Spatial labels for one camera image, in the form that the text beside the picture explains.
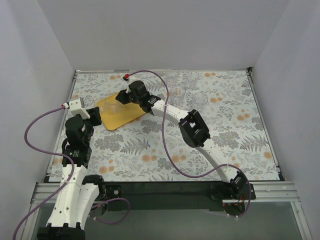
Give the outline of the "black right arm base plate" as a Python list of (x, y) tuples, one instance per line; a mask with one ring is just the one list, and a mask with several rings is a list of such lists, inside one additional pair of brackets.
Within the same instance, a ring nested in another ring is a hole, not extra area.
[(245, 203), (248, 204), (249, 200), (256, 199), (254, 186), (251, 183), (249, 185), (246, 184), (240, 192), (236, 192), (226, 182), (216, 182), (210, 185), (208, 195), (211, 200), (222, 201), (222, 211), (227, 216), (235, 218), (238, 218), (246, 211)]

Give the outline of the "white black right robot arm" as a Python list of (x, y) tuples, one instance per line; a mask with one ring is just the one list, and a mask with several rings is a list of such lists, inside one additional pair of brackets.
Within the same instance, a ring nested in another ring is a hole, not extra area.
[(184, 142), (198, 150), (213, 166), (212, 170), (200, 175), (200, 178), (216, 171), (224, 184), (221, 193), (223, 196), (237, 199), (248, 191), (246, 199), (252, 198), (252, 188), (248, 178), (239, 167), (223, 161), (223, 157), (218, 154), (211, 141), (209, 128), (197, 110), (186, 111), (168, 105), (160, 97), (150, 94), (141, 80), (125, 79), (125, 81), (127, 88), (121, 90), (115, 99), (123, 105), (137, 104), (145, 113), (162, 117), (163, 127), (166, 120), (178, 125)]

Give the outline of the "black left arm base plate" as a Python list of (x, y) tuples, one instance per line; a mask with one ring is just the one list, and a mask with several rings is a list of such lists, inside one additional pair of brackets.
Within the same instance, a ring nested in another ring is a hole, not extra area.
[[(102, 203), (106, 200), (118, 199), (122, 194), (122, 187), (120, 185), (103, 185), (103, 192), (98, 195), (98, 197), (93, 202), (92, 206)], [(94, 217), (101, 217), (106, 212), (118, 212), (123, 210), (123, 204), (117, 200), (110, 203), (104, 203), (99, 207), (93, 208), (89, 214)]]

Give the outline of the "clear drinking glass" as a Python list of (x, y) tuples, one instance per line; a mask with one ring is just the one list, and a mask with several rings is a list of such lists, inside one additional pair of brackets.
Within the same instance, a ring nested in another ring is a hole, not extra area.
[(122, 104), (116, 100), (117, 95), (118, 93), (109, 94), (104, 100), (107, 111), (111, 114), (117, 114), (122, 110)]

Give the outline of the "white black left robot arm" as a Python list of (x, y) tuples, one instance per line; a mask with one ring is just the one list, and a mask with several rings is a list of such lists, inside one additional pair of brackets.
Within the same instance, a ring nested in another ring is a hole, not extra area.
[(87, 110), (88, 119), (80, 114), (65, 122), (66, 139), (62, 144), (61, 191), (45, 227), (37, 232), (39, 240), (83, 240), (85, 224), (97, 197), (104, 194), (100, 175), (88, 175), (94, 127), (102, 124), (100, 110)]

